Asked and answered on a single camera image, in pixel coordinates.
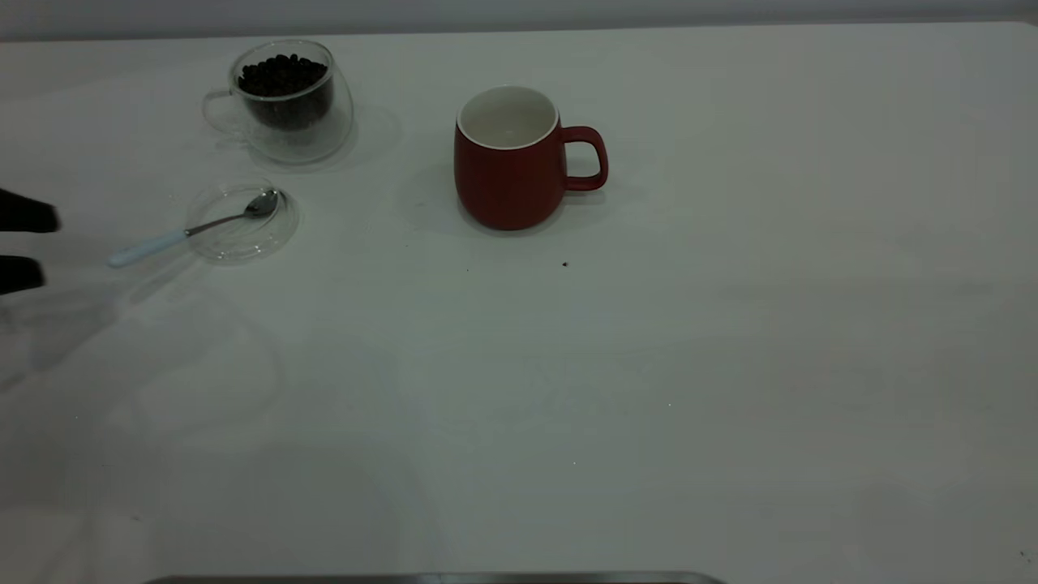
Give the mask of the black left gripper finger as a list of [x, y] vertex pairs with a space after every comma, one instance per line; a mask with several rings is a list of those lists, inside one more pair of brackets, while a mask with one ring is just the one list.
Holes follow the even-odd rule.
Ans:
[[0, 295], [44, 287], [45, 274], [40, 263], [28, 256], [0, 256]]
[[45, 234], [61, 228], [62, 221], [52, 204], [0, 190], [0, 232]]

